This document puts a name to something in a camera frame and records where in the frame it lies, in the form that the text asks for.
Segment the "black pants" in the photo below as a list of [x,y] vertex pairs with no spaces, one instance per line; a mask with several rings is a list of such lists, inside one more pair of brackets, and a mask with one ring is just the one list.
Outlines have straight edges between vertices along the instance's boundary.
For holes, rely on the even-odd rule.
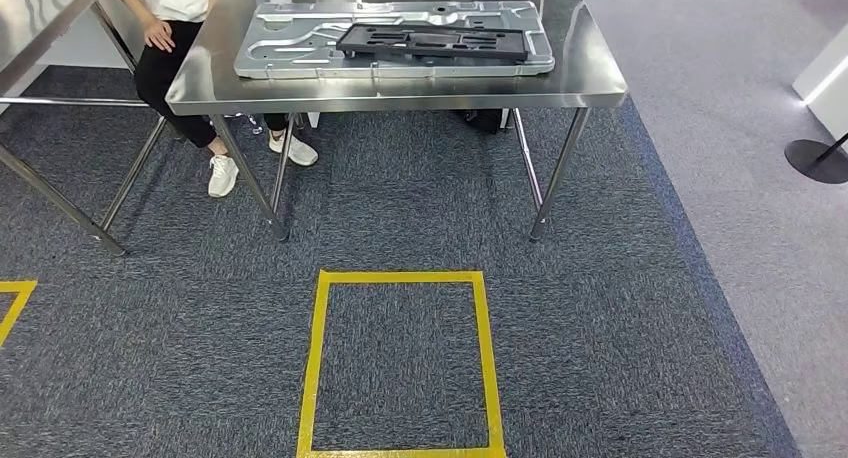
[[[176,45],[174,51],[168,53],[159,48],[146,46],[135,70],[135,89],[142,101],[164,116],[195,146],[203,148],[212,143],[218,135],[215,129],[201,116],[175,115],[171,107],[165,103],[165,94],[168,93],[168,88],[177,76],[177,71],[183,64],[203,23],[168,21],[168,24],[171,25],[171,39]],[[274,131],[285,130],[288,124],[285,114],[265,115],[265,123]]]

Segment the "black tray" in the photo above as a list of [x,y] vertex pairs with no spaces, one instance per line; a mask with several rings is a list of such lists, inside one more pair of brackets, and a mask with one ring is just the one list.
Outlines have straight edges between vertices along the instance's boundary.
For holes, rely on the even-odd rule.
[[529,55],[521,30],[436,25],[354,23],[336,49],[348,56],[390,53],[525,61]]

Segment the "yellow tape marking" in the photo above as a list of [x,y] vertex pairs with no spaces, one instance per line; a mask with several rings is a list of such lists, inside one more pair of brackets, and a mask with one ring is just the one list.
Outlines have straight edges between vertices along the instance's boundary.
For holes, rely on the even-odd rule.
[[12,325],[15,324],[15,320],[18,319],[21,310],[24,309],[24,305],[26,305],[29,295],[32,294],[37,283],[36,281],[0,281],[0,293],[17,293],[12,301],[12,306],[9,307],[6,316],[3,317],[3,321],[0,321],[0,346],[3,346],[9,332],[12,331]]
[[[474,294],[474,314],[477,318],[477,336],[480,342],[480,361],[483,367],[483,397],[489,428],[488,447],[349,451],[315,451],[312,449],[315,406],[318,402],[318,375],[321,369],[324,325],[327,317],[327,300],[330,294],[330,285],[334,283],[471,283]],[[482,271],[329,272],[321,270],[318,274],[315,311],[312,316],[312,337],[309,345],[309,359],[306,362],[306,378],[303,384],[303,406],[300,410],[297,458],[506,458],[501,407],[498,399],[498,380],[495,375],[495,355],[492,349],[492,331],[489,326],[489,307],[486,304],[486,288],[483,285]]]

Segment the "black stanchion base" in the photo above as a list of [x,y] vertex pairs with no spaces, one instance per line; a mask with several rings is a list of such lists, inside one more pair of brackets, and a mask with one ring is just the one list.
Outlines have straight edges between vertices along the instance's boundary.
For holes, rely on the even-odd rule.
[[833,185],[848,182],[848,156],[842,150],[836,150],[824,160],[816,162],[816,158],[828,148],[830,145],[818,141],[797,140],[789,143],[783,154],[789,164],[807,178]]

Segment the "gray floor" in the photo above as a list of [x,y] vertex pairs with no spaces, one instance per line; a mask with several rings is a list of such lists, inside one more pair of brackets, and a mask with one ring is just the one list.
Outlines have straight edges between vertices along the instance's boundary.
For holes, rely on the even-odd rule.
[[587,0],[808,458],[848,456],[846,188],[784,146],[832,138],[789,85],[848,0]]
[[[50,69],[30,91],[129,94],[127,81]],[[567,116],[525,115],[547,176]],[[153,121],[13,107],[0,139],[102,211]],[[322,116],[306,133],[321,159],[286,188],[285,245],[243,184],[205,196],[206,158],[170,139],[115,226],[123,260],[0,169],[0,276],[39,281],[0,350],[4,457],[292,456],[320,268],[482,270],[511,457],[794,456],[749,402],[759,371],[739,373],[728,346],[745,343],[717,328],[721,297],[698,291],[625,130],[616,112],[591,117],[536,245],[516,140],[446,112]],[[239,139],[270,185],[276,157],[244,126]],[[334,290],[316,448],[485,442],[470,300],[446,285]]]

